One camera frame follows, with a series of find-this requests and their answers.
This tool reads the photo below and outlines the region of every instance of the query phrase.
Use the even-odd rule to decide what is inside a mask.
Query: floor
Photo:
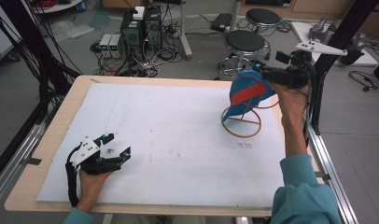
[[[212,21],[216,14],[230,12],[229,1],[188,2],[187,33],[210,33],[209,24],[203,14]],[[49,15],[51,23],[73,21],[74,25],[89,24],[95,30],[78,39],[63,39],[59,45],[83,74],[92,74],[97,59],[90,52],[90,45],[103,34],[114,34],[120,27],[120,14],[105,13],[96,0],[88,1],[86,12],[74,9]],[[173,17],[178,18],[179,7],[172,9]],[[298,41],[294,32],[287,34],[274,32],[265,37],[272,44],[270,66],[283,67],[274,60],[277,50],[293,51],[292,44]],[[218,73],[217,64],[230,52],[225,49],[224,34],[188,35],[193,57],[180,63],[161,66],[158,77],[213,79]],[[46,42],[54,55],[50,39]],[[379,57],[368,52],[379,62]],[[379,223],[379,88],[363,91],[362,87],[348,77],[348,72],[358,70],[369,74],[375,67],[333,66],[325,80],[323,103],[320,116],[320,131],[330,153],[333,164],[344,186],[344,190],[357,215],[358,223]],[[23,61],[0,62],[0,155],[13,136],[29,117],[37,104],[38,83]],[[0,199],[0,223],[61,223],[66,213],[24,213],[8,212],[4,209],[7,192]],[[95,223],[102,223],[103,216],[95,215]],[[233,223],[230,217],[209,217],[207,223]]]

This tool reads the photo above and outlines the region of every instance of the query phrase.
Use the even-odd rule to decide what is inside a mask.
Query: white mount
[[[298,43],[294,45],[294,48],[301,49],[308,52],[313,52],[313,53],[323,53],[323,54],[332,54],[332,55],[341,55],[341,56],[347,55],[346,50],[335,49],[333,47],[315,42],[313,40]]]
[[[99,150],[100,148],[93,142],[93,140],[86,136],[84,141],[82,141],[81,147],[79,147],[76,156],[74,157],[73,165],[79,165]]]

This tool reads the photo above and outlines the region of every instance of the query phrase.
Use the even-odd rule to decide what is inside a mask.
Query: desk
[[[90,77],[77,78],[62,106],[50,124],[43,139],[33,154],[33,158],[41,159],[39,165],[27,165],[10,193],[5,208],[9,211],[69,211],[69,203],[41,203],[36,201],[38,192],[46,178],[49,166],[56,149],[63,141],[66,131],[74,119],[88,88],[93,83],[124,83],[140,85],[163,85],[178,87],[207,87],[224,88],[231,86],[230,82],[203,81],[163,78],[134,78],[134,77]],[[270,208],[255,210],[248,207],[211,207],[211,206],[158,206],[158,205],[125,205],[98,204],[93,212],[97,213],[132,213],[132,214],[165,214],[165,215],[206,215],[206,216],[269,216]]]

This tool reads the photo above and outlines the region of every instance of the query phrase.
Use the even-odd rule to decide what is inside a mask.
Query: robotic hand
[[[78,147],[75,147],[67,157],[65,165],[68,180],[68,196],[73,207],[78,204],[77,197],[77,170],[79,166],[89,175],[99,175],[102,173],[120,170],[121,165],[131,158],[131,148],[122,151],[118,157],[105,159],[100,157],[100,146],[107,144],[114,139],[114,134],[102,135],[92,141],[85,137]]]

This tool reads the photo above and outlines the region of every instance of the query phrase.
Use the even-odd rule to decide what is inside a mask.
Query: white paper
[[[102,156],[132,147],[132,157],[107,179],[100,203],[272,207],[284,158],[274,112],[257,109],[260,133],[239,138],[220,122],[229,104],[228,89],[93,84],[37,200],[68,202],[68,154],[85,136],[113,133]]]

